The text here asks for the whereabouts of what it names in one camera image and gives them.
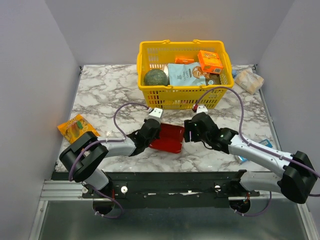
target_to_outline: orange package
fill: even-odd
[[[207,73],[220,74],[224,69],[220,61],[220,57],[216,52],[210,51],[199,51],[198,53],[199,63],[201,65],[201,69]]]
[[[94,127],[80,114],[71,120],[60,124],[58,129],[65,139],[67,139],[71,144],[73,144],[85,132],[93,132],[97,137],[100,136],[97,130],[95,130]]]
[[[193,64],[195,60],[193,59],[187,59],[187,58],[180,58],[176,57],[174,63],[175,64]]]

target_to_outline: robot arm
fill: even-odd
[[[184,121],[185,142],[203,142],[212,150],[247,158],[271,171],[243,172],[239,184],[247,191],[278,192],[295,203],[306,202],[317,177],[306,169],[282,159],[286,157],[314,169],[305,153],[297,151],[296,154],[291,154],[278,151],[251,141],[247,137],[245,139],[249,144],[245,143],[237,131],[230,128],[218,128],[207,113],[205,106],[198,106],[196,115],[191,120]],[[258,146],[261,150],[252,147],[251,144]],[[281,157],[274,157],[271,153],[276,153]]]
[[[103,139],[92,132],[86,132],[66,148],[59,159],[70,172],[81,151],[91,144],[87,154],[75,164],[73,179],[77,183],[86,182],[97,190],[102,190],[110,181],[102,170],[97,169],[101,161],[108,157],[131,157],[142,153],[154,139],[159,137],[162,115],[163,110],[155,108],[149,113],[142,127],[128,134],[125,139]]]

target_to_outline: blue package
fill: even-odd
[[[260,143],[261,145],[264,145],[264,146],[269,147],[269,148],[271,148],[271,149],[272,149],[272,147],[273,147],[272,144],[271,144],[271,142],[270,142],[268,139],[262,140],[262,141],[259,142],[259,143]],[[244,157],[242,157],[242,156],[235,156],[235,158],[238,160],[238,162],[239,162],[240,164],[248,161],[248,159],[246,159],[246,158],[244,158]]]
[[[190,64],[168,64],[168,75],[172,86],[220,85],[218,74],[204,72],[199,62]]]

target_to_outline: red container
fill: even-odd
[[[161,123],[159,139],[154,140],[149,148],[178,154],[181,152],[184,133],[183,126]]]

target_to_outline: orange box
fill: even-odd
[[[220,74],[224,69],[220,57],[216,52],[200,50],[198,53],[201,69],[207,73]]]
[[[186,59],[186,58],[180,58],[176,57],[174,63],[175,64],[193,64],[195,62],[194,59]]]

